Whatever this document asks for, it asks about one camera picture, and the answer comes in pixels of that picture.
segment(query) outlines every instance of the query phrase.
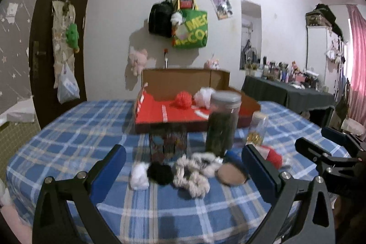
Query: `glass jar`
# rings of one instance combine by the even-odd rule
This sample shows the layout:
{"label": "glass jar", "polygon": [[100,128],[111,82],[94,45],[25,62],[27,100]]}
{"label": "glass jar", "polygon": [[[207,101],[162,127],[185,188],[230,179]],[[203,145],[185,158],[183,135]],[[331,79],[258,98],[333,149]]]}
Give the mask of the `glass jar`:
{"label": "glass jar", "polygon": [[216,91],[211,96],[206,151],[223,157],[231,149],[237,129],[242,97],[233,91]]}
{"label": "glass jar", "polygon": [[252,121],[250,122],[249,132],[247,136],[247,144],[261,146],[264,140],[268,126],[268,115],[259,111],[253,113]]}

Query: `black backpack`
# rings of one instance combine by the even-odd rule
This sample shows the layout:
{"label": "black backpack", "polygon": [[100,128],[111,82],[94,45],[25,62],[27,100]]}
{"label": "black backpack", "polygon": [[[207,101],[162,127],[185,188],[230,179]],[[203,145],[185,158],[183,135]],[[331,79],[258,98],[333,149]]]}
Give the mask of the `black backpack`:
{"label": "black backpack", "polygon": [[165,0],[162,3],[155,3],[151,8],[149,16],[149,33],[172,37],[172,23],[170,21],[174,13],[172,0]]}

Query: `wooden door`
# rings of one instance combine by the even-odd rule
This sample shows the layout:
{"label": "wooden door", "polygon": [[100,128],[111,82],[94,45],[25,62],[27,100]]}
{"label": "wooden door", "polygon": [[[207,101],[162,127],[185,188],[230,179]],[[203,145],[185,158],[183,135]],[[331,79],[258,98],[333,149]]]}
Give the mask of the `wooden door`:
{"label": "wooden door", "polygon": [[54,89],[54,52],[52,45],[52,1],[37,0],[32,18],[29,38],[29,66],[34,107],[41,128],[64,112],[86,101],[83,37],[87,0],[69,0],[75,7],[80,52],[75,56],[75,77],[80,89],[80,99],[60,104]]}

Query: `dark tablecloth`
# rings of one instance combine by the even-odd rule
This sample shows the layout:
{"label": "dark tablecloth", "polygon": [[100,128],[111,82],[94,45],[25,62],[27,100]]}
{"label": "dark tablecloth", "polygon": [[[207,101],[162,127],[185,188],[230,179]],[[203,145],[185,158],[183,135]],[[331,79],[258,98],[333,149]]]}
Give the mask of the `dark tablecloth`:
{"label": "dark tablecloth", "polygon": [[318,92],[312,88],[296,89],[284,82],[251,76],[245,77],[242,91],[255,100],[276,102],[296,113],[327,110],[323,119],[317,121],[319,126],[328,124],[335,104],[334,96],[330,93]]}

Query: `pink plush toy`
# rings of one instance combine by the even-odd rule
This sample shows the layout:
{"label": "pink plush toy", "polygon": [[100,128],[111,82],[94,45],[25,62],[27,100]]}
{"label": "pink plush toy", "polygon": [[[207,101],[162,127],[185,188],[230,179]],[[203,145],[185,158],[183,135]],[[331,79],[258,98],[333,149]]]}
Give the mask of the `pink plush toy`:
{"label": "pink plush toy", "polygon": [[210,60],[207,60],[204,65],[204,69],[219,70],[220,65],[218,63],[218,59],[211,58]]}
{"label": "pink plush toy", "polygon": [[144,69],[146,63],[148,61],[148,52],[143,49],[140,51],[135,51],[131,49],[129,52],[129,62],[132,66],[131,71],[134,76],[140,76],[142,70]]}

